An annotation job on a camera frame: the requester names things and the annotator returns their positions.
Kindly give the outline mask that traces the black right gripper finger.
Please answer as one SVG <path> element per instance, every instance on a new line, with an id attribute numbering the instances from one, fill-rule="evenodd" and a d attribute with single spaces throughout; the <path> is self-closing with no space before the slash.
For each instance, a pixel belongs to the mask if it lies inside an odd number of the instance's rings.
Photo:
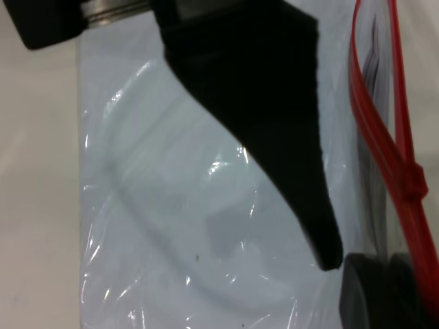
<path id="1" fill-rule="evenodd" d="M 318 22 L 285 1 L 153 1 L 165 58 L 297 216 L 319 268 L 343 247 L 320 144 Z"/>

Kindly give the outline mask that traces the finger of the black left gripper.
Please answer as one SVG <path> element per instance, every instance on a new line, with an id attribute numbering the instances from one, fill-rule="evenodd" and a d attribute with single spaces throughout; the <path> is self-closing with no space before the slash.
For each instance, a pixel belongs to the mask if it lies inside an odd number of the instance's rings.
<path id="1" fill-rule="evenodd" d="M 365 254 L 348 254 L 340 293 L 343 328 L 389 328 L 384 266 Z"/>
<path id="2" fill-rule="evenodd" d="M 419 297 L 408 254 L 394 254 L 389 263 L 396 328 L 419 328 Z"/>

